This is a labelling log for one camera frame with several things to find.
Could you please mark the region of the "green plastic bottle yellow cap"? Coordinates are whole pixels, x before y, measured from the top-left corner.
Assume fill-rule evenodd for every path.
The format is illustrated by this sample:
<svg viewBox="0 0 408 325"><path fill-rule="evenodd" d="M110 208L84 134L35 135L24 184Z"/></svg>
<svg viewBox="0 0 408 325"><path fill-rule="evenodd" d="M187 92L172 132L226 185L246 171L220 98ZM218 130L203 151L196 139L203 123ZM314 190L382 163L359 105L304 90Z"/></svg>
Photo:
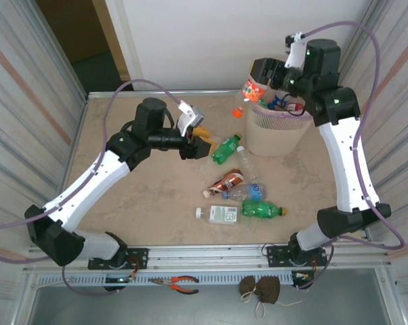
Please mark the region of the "green plastic bottle yellow cap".
<svg viewBox="0 0 408 325"><path fill-rule="evenodd" d="M287 214L286 208L278 207L271 202L263 200L244 200L241 212L244 216L257 217L260 219L272 219L286 216Z"/></svg>
<svg viewBox="0 0 408 325"><path fill-rule="evenodd" d="M235 133L234 135L227 137L211 155L212 160L219 165L224 164L237 150L241 138L242 135L240 133Z"/></svg>

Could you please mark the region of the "orange label bottle orange cap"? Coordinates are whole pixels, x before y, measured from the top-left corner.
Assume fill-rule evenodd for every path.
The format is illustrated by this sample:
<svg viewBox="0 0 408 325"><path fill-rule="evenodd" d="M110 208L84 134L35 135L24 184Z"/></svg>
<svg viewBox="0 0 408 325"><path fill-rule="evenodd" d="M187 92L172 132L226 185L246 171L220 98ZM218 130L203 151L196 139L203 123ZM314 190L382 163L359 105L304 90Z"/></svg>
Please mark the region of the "orange label bottle orange cap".
<svg viewBox="0 0 408 325"><path fill-rule="evenodd" d="M267 84L260 83L249 75L244 86L236 95L232 115L235 118L241 118L252 104L258 103L262 99L267 89Z"/></svg>

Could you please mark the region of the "copper brown label bottle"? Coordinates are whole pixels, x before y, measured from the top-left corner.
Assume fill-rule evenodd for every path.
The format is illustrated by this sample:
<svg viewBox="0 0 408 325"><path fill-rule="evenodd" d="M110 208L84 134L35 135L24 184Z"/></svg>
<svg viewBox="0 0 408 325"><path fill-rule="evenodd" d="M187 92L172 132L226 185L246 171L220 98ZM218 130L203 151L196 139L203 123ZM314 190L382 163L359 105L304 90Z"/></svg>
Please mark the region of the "copper brown label bottle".
<svg viewBox="0 0 408 325"><path fill-rule="evenodd" d="M225 173L219 180L203 190L205 198L210 198L222 192L228 192L244 181L245 177L239 169L232 169Z"/></svg>

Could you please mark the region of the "clear unlabelled bottle white cap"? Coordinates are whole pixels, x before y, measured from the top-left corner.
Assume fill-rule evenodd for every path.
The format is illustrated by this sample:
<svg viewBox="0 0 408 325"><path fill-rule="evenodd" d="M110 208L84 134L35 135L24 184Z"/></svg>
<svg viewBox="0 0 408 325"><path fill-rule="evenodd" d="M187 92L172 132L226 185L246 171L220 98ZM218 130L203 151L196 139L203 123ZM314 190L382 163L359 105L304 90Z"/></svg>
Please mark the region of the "clear unlabelled bottle white cap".
<svg viewBox="0 0 408 325"><path fill-rule="evenodd" d="M243 173L245 180L250 184L262 183L260 170L248 149L243 146L238 146L237 154L241 165L240 170Z"/></svg>

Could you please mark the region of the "clear bottle light blue label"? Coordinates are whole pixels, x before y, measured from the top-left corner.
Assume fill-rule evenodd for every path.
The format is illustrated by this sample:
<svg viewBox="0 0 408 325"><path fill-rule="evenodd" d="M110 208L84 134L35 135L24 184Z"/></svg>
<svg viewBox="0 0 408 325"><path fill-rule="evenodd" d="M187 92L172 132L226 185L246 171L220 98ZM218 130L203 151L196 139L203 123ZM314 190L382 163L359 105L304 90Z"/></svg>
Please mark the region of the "clear bottle light blue label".
<svg viewBox="0 0 408 325"><path fill-rule="evenodd" d="M224 200L234 200L237 202L266 200L267 196L266 186L261 183L238 185L229 191L222 192Z"/></svg>

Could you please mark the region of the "green white label bottle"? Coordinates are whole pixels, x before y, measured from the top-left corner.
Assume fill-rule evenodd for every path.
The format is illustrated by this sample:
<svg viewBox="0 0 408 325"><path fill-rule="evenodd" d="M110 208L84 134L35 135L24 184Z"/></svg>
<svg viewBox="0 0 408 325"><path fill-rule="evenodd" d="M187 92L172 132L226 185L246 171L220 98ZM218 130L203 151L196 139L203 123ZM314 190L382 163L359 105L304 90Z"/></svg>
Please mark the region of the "green white label bottle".
<svg viewBox="0 0 408 325"><path fill-rule="evenodd" d="M197 207L197 219L206 219L210 223L221 225L235 225L239 222L239 208L228 205L211 204L206 207Z"/></svg>

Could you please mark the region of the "pink bin liner bag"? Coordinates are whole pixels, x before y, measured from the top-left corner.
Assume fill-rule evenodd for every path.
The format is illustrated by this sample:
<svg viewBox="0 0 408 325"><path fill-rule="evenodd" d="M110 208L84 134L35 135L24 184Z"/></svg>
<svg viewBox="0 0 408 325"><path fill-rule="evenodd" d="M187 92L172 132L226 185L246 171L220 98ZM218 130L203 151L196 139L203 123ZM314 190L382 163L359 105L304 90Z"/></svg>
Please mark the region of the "pink bin liner bag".
<svg viewBox="0 0 408 325"><path fill-rule="evenodd" d="M269 130L301 130L312 122L312 117L304 110L304 100L285 91L268 89L262 99L247 110L252 121Z"/></svg>

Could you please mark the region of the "beige plastic waste bin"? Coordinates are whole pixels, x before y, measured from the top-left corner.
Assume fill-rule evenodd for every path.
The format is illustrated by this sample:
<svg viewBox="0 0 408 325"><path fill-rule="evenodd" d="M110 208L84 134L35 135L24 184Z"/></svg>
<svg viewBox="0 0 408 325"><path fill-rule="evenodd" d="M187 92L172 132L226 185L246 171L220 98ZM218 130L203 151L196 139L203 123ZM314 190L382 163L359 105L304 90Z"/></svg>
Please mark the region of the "beige plastic waste bin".
<svg viewBox="0 0 408 325"><path fill-rule="evenodd" d="M274 60L273 74L278 66L279 63ZM309 126L292 131L263 129L252 121L251 113L247 113L246 145L251 153L258 156L286 156L297 146Z"/></svg>

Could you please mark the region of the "brown cloth pouch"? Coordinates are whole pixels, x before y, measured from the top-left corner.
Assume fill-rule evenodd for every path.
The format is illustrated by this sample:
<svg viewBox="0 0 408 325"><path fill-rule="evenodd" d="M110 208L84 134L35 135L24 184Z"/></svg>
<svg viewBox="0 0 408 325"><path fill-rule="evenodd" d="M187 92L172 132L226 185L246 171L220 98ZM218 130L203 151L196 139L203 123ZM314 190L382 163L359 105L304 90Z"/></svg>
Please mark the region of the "brown cloth pouch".
<svg viewBox="0 0 408 325"><path fill-rule="evenodd" d="M254 276L246 276L239 283L239 292L242 296L250 295L256 287L256 279Z"/></svg>
<svg viewBox="0 0 408 325"><path fill-rule="evenodd" d="M275 304L279 298L281 283L277 276L264 276L256 284L255 294L262 303Z"/></svg>

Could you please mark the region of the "aluminium table edge rail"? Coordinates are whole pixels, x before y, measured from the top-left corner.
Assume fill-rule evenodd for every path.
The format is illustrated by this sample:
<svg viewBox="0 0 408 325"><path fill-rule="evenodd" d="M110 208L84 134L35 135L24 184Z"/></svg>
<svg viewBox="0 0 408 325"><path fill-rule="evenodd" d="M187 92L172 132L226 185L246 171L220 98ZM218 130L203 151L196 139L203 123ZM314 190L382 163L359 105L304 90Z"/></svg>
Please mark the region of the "aluminium table edge rail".
<svg viewBox="0 0 408 325"><path fill-rule="evenodd" d="M238 89L208 89L208 90L169 90L176 98L186 96L236 96ZM89 92L88 99L111 98L113 91L95 91ZM163 91L121 91L117 98L160 98L167 96Z"/></svg>

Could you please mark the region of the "aluminium mounting rail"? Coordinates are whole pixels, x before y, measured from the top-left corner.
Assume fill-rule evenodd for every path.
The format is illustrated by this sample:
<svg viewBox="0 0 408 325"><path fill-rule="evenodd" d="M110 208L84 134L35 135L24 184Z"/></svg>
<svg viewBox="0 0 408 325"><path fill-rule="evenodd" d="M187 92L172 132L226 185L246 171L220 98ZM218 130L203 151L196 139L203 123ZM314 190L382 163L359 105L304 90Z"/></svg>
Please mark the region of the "aluminium mounting rail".
<svg viewBox="0 0 408 325"><path fill-rule="evenodd" d="M386 251L336 242L329 269L373 269L391 266ZM146 271L246 271L267 269L260 244L149 246Z"/></svg>

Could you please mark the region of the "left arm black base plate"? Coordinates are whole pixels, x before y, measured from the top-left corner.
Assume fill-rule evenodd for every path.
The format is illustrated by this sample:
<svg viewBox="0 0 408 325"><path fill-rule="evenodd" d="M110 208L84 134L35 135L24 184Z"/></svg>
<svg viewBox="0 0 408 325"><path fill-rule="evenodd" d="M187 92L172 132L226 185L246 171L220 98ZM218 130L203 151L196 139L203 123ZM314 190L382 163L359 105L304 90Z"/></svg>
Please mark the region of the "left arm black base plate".
<svg viewBox="0 0 408 325"><path fill-rule="evenodd" d="M140 270L146 269L148 248L121 248L112 259L91 258L87 268L90 270Z"/></svg>

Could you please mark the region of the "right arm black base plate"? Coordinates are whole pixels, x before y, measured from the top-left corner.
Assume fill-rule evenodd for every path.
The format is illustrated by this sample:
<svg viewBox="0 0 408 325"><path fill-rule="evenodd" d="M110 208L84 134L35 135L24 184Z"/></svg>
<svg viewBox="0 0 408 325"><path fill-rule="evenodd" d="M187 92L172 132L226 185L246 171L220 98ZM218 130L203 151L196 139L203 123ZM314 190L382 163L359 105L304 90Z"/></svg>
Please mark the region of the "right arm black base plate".
<svg viewBox="0 0 408 325"><path fill-rule="evenodd" d="M312 267L313 263L316 266L325 266L328 261L323 248L302 251L288 244L267 246L266 256L269 267Z"/></svg>

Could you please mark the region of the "orange handled pliers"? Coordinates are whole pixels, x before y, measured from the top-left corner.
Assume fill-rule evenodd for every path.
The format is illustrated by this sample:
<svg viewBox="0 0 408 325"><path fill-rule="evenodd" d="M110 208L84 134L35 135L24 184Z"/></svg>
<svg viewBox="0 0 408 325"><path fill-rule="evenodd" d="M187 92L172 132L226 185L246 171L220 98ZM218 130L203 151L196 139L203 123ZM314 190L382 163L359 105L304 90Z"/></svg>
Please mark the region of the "orange handled pliers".
<svg viewBox="0 0 408 325"><path fill-rule="evenodd" d="M163 285L163 286L168 286L170 287L170 289L181 293L183 295L195 295L199 292L198 289L185 289L182 288L180 286L178 286L179 282L195 282L195 283L199 283L199 280L195 277L192 276L178 276L178 277L171 277L169 279L165 279L165 278L153 278L150 279L149 282L152 282L154 284L158 284L158 285Z"/></svg>

